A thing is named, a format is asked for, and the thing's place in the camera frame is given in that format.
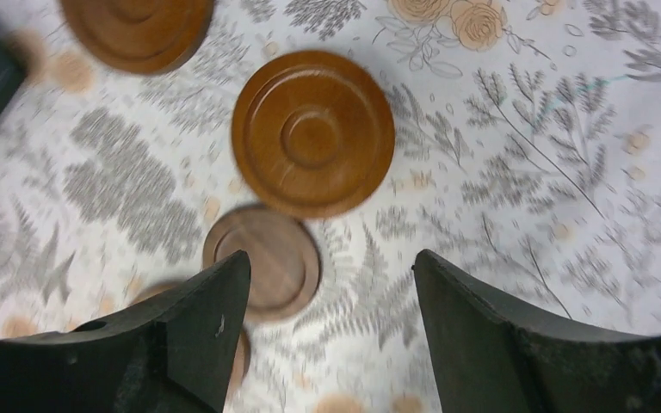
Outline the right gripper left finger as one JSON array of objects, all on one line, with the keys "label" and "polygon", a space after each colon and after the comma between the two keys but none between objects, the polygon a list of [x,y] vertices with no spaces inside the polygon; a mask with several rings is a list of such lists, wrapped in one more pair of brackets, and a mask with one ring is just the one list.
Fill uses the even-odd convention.
[{"label": "right gripper left finger", "polygon": [[220,412],[249,290],[240,250],[73,331],[0,340],[0,412]]}]

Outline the dark walnut coaster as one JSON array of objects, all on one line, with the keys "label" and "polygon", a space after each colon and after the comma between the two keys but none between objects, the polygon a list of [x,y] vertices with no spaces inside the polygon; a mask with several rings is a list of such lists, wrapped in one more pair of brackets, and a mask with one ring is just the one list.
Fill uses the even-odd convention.
[{"label": "dark walnut coaster", "polygon": [[234,209],[208,232],[203,266],[238,250],[248,254],[251,265],[248,322],[280,322],[311,303],[321,281],[321,259],[314,239],[298,220],[265,206]]}]

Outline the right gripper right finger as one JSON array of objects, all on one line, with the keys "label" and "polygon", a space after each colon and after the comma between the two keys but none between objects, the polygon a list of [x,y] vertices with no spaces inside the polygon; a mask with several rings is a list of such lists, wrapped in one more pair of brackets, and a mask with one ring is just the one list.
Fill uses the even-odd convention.
[{"label": "right gripper right finger", "polygon": [[580,323],[431,250],[413,264],[445,412],[661,412],[661,336]]}]

